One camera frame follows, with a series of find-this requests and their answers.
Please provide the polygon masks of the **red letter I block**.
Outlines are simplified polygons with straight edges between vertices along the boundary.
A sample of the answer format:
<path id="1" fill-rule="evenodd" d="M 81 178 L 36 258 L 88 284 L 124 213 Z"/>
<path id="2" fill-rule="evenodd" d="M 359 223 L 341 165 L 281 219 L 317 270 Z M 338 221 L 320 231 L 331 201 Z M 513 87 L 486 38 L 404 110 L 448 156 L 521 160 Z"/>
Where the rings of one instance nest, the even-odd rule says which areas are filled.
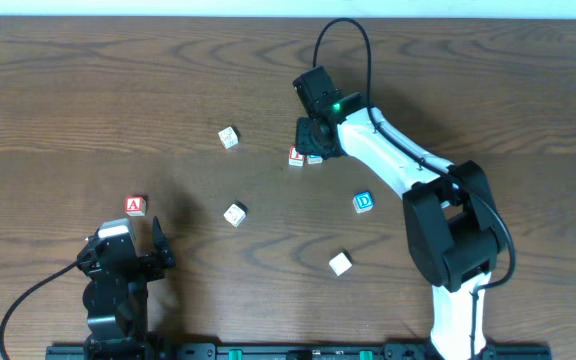
<path id="1" fill-rule="evenodd" d="M 290 166 L 302 167 L 305 163 L 305 156 L 297 151 L 295 146 L 290 147 L 288 164 Z"/>

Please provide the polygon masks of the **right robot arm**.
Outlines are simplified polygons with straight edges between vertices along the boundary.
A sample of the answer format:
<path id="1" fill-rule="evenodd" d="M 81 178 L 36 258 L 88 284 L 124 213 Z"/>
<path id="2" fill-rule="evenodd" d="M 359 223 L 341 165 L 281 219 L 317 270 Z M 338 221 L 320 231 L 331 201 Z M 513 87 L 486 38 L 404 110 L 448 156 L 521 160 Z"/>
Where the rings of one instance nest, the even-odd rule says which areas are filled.
<path id="1" fill-rule="evenodd" d="M 425 151 L 366 95 L 343 95 L 321 66 L 293 87 L 306 111 L 297 121 L 297 152 L 353 157 L 401 198 L 410 255 L 432 286 L 430 341 L 444 359 L 480 358 L 484 294 L 512 276 L 492 281 L 497 256 L 516 255 L 484 171 L 472 161 L 456 166 Z"/>

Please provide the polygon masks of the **red letter A block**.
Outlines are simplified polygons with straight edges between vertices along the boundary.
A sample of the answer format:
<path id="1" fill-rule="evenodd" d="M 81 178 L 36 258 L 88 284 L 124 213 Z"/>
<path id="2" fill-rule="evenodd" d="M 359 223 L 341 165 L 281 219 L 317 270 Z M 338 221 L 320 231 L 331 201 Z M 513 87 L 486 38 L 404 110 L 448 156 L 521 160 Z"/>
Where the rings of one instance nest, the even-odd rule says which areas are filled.
<path id="1" fill-rule="evenodd" d="M 125 199 L 125 213 L 129 216 L 145 216 L 147 212 L 147 202 L 144 197 L 131 196 Z"/>

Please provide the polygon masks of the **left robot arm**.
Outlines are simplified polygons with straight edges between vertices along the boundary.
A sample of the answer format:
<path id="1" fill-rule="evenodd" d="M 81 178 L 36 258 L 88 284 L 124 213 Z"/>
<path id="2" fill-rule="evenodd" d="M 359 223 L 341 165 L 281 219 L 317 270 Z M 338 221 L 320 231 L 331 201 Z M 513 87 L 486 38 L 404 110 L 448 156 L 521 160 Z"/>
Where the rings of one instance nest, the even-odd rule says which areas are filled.
<path id="1" fill-rule="evenodd" d="M 176 265 L 159 220 L 152 221 L 154 250 L 139 256 L 127 218 L 105 222 L 87 238 L 77 268 L 89 279 L 83 293 L 91 331 L 86 359 L 155 359 L 165 346 L 148 331 L 147 284 Z"/>

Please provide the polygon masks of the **blue number 2 block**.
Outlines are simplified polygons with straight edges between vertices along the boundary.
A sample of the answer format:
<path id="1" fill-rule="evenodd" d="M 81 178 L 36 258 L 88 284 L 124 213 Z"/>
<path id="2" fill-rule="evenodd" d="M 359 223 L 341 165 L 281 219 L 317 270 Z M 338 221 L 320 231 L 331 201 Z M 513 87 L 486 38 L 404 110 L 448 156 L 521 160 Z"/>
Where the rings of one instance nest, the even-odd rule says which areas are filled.
<path id="1" fill-rule="evenodd" d="M 323 158 L 321 156 L 316 156 L 316 155 L 308 155 L 306 157 L 307 163 L 310 165 L 313 164 L 320 164 L 323 162 Z"/>

